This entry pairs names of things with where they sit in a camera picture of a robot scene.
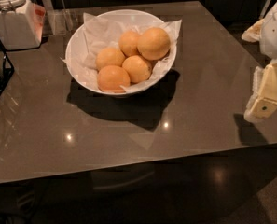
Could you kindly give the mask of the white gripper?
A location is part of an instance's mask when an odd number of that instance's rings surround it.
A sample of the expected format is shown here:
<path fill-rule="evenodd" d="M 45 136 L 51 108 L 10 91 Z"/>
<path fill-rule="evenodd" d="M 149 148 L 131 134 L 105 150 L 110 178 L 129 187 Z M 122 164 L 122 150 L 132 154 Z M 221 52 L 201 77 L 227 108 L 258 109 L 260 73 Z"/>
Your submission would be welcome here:
<path fill-rule="evenodd" d="M 261 19 L 242 33 L 242 40 L 260 43 L 262 54 L 277 59 L 277 2 Z M 258 123 L 277 110 L 277 60 L 265 68 L 257 67 L 253 74 L 252 95 L 246 105 L 244 119 Z"/>

